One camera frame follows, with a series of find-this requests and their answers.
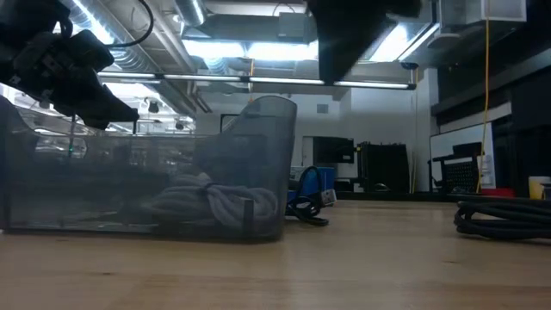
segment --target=ceiling light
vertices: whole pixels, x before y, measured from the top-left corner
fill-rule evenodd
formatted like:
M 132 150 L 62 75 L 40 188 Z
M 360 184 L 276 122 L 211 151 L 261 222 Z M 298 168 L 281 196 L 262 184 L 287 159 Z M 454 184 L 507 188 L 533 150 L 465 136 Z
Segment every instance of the ceiling light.
M 413 43 L 404 53 L 402 53 L 399 57 L 399 61 L 403 61 L 406 58 L 408 58 L 415 50 L 417 50 L 425 41 L 427 41 L 438 29 L 440 28 L 440 24 L 436 23 L 434 24 L 419 40 L 416 40 L 415 43 Z
M 251 83 L 297 84 L 297 85 L 323 85 L 320 80 L 277 77 L 251 77 Z
M 117 78 L 118 73 L 114 73 L 113 78 Z M 182 81 L 207 81 L 207 82 L 243 82 L 243 83 L 266 83 L 266 84 L 295 84 L 295 85 L 324 85 L 320 80 L 315 79 L 301 79 L 301 78 L 278 78 L 278 77 L 225 77 L 225 76 L 208 76 L 208 75 L 191 75 L 191 74 L 157 74 L 159 79 L 167 80 L 182 80 Z M 356 81 L 343 81 L 336 82 L 334 86 L 337 87 L 359 87 L 359 88 L 378 88 L 378 89 L 392 89 L 392 90 L 414 90 L 415 84 L 396 84 L 396 83 L 384 83 L 384 82 L 356 82 Z M 151 91 L 149 94 L 140 94 L 140 90 L 126 90 L 130 93 L 129 96 L 153 96 L 158 98 L 158 93 Z
M 160 80 L 137 80 L 137 79 L 122 79 L 118 81 L 119 83 L 125 83 L 125 84 L 161 84 Z
M 318 57 L 317 41 L 307 44 L 253 43 L 247 57 L 271 61 L 302 61 Z
M 119 97 L 155 97 L 158 98 L 158 93 L 150 90 L 142 84 L 123 84 L 123 83 L 105 83 L 111 90 L 113 95 Z
M 335 86 L 382 88 L 382 89 L 393 89 L 393 90 L 407 90 L 410 87 L 408 84 L 378 83 L 378 82 L 351 82 L 351 81 L 336 82 Z
M 395 61 L 407 49 L 407 47 L 407 29 L 404 25 L 398 24 L 393 31 L 387 35 L 369 61 Z
M 138 120 L 138 123 L 155 123 L 155 124 L 160 124 L 161 121 L 160 121 L 160 120 Z
M 244 57 L 245 50 L 240 43 L 237 42 L 212 42 L 201 40 L 183 40 L 186 50 L 192 56 L 202 58 L 233 58 Z
M 207 82 L 240 82 L 239 77 L 222 77 L 207 75 L 185 75 L 185 74 L 167 74 L 166 79 L 184 80 L 184 81 L 207 81 Z
M 151 73 L 99 72 L 97 75 L 100 78 L 155 78 Z

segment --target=wooden table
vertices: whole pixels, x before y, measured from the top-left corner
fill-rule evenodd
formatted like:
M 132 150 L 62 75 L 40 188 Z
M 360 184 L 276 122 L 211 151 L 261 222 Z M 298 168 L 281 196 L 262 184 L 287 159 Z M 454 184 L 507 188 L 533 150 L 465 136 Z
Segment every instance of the wooden table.
M 461 238 L 451 204 L 340 201 L 220 245 L 0 237 L 0 309 L 551 309 L 549 244 Z

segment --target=ceiling duct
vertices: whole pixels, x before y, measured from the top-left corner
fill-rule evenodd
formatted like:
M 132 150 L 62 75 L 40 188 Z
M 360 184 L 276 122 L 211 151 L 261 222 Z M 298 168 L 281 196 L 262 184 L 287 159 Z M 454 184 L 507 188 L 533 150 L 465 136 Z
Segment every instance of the ceiling duct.
M 79 28 L 90 29 L 100 40 L 130 42 L 134 38 L 124 26 L 98 0 L 61 0 L 71 10 L 71 21 Z M 141 46 L 132 46 L 112 51 L 115 64 L 126 72 L 159 72 Z M 147 87 L 161 94 L 167 103 L 179 114 L 195 117 L 196 107 L 192 100 L 184 96 L 167 81 L 160 84 L 148 84 Z
M 438 6 L 441 31 L 407 61 L 433 66 L 454 65 L 480 54 L 486 46 L 488 6 L 492 45 L 527 21 L 526 0 L 441 0 Z
M 317 38 L 315 21 L 303 13 L 281 13 L 279 16 L 215 14 L 202 25 L 182 31 L 184 40 L 305 44 Z
M 186 26 L 198 27 L 207 20 L 207 7 L 202 0 L 175 0 L 178 15 Z
M 230 75 L 230 70 L 227 66 L 227 62 L 223 58 L 205 58 L 203 59 L 208 70 L 214 75 Z

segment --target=gray coiled cable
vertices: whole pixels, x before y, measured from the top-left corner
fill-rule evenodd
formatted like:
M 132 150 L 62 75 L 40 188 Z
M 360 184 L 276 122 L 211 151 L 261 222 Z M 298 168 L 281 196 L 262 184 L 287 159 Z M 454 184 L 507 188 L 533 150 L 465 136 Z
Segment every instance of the gray coiled cable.
M 176 177 L 172 186 L 142 208 L 165 221 L 210 223 L 217 220 L 224 226 L 240 229 L 245 200 L 253 202 L 255 223 L 273 221 L 278 215 L 277 197 L 272 191 L 215 184 L 205 174 Z

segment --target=black coiled cable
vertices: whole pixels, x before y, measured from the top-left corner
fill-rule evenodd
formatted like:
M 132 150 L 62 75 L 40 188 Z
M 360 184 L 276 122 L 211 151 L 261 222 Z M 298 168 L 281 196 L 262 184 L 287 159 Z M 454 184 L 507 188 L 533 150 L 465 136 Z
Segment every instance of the black coiled cable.
M 316 178 L 318 181 L 318 192 L 314 195 L 313 198 L 300 196 L 302 194 L 302 188 L 304 187 L 304 180 L 308 175 L 308 172 L 315 171 Z M 320 219 L 318 214 L 321 212 L 321 208 L 325 205 L 323 203 L 323 198 L 321 196 L 322 192 L 322 181 L 321 173 L 319 173 L 318 168 L 311 166 L 306 168 L 302 175 L 300 176 L 300 181 L 298 188 L 296 189 L 295 198 L 288 202 L 287 209 L 285 211 L 286 216 L 296 216 L 299 220 L 314 226 L 327 226 L 329 221 L 326 219 Z
M 454 223 L 457 232 L 480 235 L 489 239 L 550 239 L 551 210 L 509 202 L 458 203 Z M 475 214 L 485 214 L 496 220 L 475 220 Z

